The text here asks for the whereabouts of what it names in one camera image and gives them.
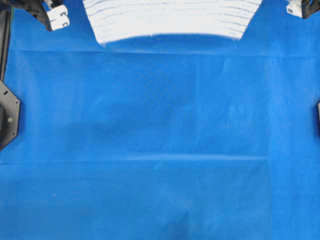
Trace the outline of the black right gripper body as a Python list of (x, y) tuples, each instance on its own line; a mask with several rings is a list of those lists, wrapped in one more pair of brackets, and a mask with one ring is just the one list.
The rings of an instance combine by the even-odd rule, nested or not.
[(286, 6), (288, 14), (299, 17), (301, 19), (307, 19), (314, 13), (320, 11), (319, 0), (288, 0)]

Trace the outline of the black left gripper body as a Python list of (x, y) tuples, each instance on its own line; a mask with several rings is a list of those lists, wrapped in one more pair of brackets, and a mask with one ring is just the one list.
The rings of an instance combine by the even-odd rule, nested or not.
[(14, 7), (28, 12), (44, 25), (48, 32), (70, 25), (68, 9), (63, 0), (15, 0)]

